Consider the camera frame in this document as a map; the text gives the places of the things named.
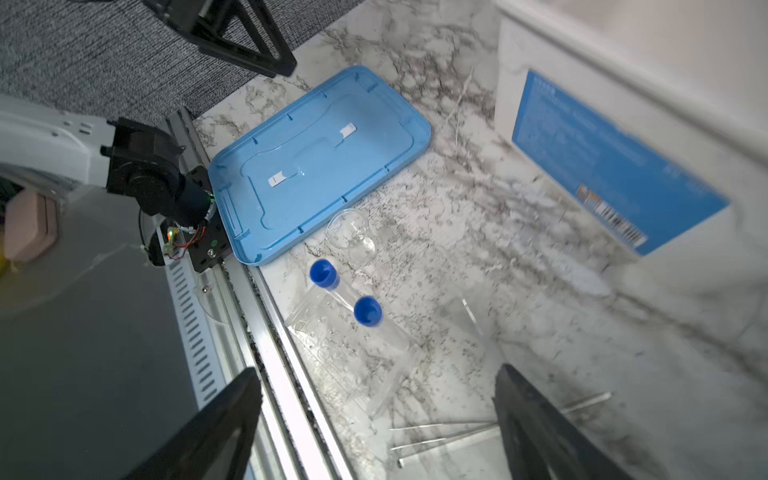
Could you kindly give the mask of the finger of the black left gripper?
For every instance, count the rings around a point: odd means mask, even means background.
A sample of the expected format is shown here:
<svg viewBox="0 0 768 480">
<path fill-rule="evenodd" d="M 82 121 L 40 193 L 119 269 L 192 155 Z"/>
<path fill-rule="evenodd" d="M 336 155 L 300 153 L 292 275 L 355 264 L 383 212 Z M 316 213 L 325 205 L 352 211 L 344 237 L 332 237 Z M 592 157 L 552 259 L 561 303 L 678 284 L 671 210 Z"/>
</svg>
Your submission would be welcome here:
<svg viewBox="0 0 768 480">
<path fill-rule="evenodd" d="M 264 1 L 152 0 L 144 5 L 208 56 L 274 78 L 297 66 Z"/>
</svg>

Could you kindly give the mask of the blue capped test tube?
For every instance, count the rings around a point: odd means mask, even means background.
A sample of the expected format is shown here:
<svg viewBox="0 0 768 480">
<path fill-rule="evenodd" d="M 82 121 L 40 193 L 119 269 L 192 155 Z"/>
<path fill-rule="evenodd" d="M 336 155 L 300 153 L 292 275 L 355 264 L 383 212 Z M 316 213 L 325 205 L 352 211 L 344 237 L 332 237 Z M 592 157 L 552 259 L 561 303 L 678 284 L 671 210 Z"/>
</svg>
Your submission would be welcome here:
<svg viewBox="0 0 768 480">
<path fill-rule="evenodd" d="M 335 266 L 327 259 L 315 261 L 309 271 L 310 280 L 341 306 L 353 311 L 361 294 L 342 279 Z"/>
<path fill-rule="evenodd" d="M 353 316 L 360 325 L 363 345 L 370 353 L 380 354 L 392 361 L 413 358 L 419 353 L 416 341 L 386 314 L 374 297 L 359 298 L 353 307 Z"/>
</svg>

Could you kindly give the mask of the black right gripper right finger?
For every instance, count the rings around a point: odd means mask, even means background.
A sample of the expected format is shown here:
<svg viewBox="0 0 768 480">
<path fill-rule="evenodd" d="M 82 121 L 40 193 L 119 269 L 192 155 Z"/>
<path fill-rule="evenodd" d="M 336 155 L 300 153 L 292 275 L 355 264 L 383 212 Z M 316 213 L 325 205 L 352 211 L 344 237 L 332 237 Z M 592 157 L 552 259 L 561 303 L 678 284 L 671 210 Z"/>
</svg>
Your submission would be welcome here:
<svg viewBox="0 0 768 480">
<path fill-rule="evenodd" d="M 510 364 L 493 402 L 514 479 L 631 479 Z"/>
</svg>

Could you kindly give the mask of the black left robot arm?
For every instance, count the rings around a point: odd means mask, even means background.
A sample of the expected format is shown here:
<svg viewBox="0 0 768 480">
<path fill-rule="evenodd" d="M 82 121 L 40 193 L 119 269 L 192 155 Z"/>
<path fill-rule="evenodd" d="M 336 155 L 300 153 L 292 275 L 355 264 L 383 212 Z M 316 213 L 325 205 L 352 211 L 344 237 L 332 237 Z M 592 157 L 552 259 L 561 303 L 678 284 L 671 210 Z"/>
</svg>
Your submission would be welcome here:
<svg viewBox="0 0 768 480">
<path fill-rule="evenodd" d="M 148 1 L 167 28 L 208 56 L 266 77 L 289 77 L 297 61 L 264 1 Z M 202 240 L 218 204 L 207 187 L 181 172 L 184 149 L 170 134 L 120 117 L 79 115 L 4 95 L 1 174 L 34 173 L 20 184 L 41 193 L 56 182 L 101 187 L 135 199 L 150 215 L 193 229 Z"/>
</svg>

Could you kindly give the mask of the white plastic storage bin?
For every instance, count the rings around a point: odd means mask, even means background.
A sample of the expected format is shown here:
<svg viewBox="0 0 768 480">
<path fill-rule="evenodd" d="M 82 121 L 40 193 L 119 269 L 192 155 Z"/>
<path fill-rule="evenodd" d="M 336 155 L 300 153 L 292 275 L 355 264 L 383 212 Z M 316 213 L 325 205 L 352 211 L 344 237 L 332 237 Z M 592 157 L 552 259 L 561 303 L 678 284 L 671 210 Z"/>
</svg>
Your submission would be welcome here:
<svg viewBox="0 0 768 480">
<path fill-rule="evenodd" d="M 625 288 L 767 279 L 767 5 L 501 1 L 495 122 L 630 253 Z"/>
</svg>

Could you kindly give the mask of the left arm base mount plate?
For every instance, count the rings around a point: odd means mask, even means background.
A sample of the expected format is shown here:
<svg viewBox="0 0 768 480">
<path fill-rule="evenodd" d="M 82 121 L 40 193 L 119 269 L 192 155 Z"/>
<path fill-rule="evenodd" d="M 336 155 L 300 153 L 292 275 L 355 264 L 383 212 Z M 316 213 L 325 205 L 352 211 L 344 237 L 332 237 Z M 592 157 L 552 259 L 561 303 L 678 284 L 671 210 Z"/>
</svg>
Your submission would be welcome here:
<svg viewBox="0 0 768 480">
<path fill-rule="evenodd" d="M 186 255 L 197 273 L 219 265 L 231 253 L 232 246 L 219 213 L 215 213 L 200 226 L 196 239 L 186 250 Z"/>
</svg>

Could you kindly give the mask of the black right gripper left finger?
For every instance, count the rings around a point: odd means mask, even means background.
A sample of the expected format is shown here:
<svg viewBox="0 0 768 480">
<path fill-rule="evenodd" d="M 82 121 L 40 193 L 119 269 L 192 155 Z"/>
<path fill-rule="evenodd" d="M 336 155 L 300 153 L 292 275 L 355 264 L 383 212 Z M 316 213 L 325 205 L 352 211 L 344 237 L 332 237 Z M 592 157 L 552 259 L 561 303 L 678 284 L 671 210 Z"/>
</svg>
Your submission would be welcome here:
<svg viewBox="0 0 768 480">
<path fill-rule="evenodd" d="M 262 406 L 255 368 L 240 372 L 128 479 L 243 479 Z"/>
</svg>

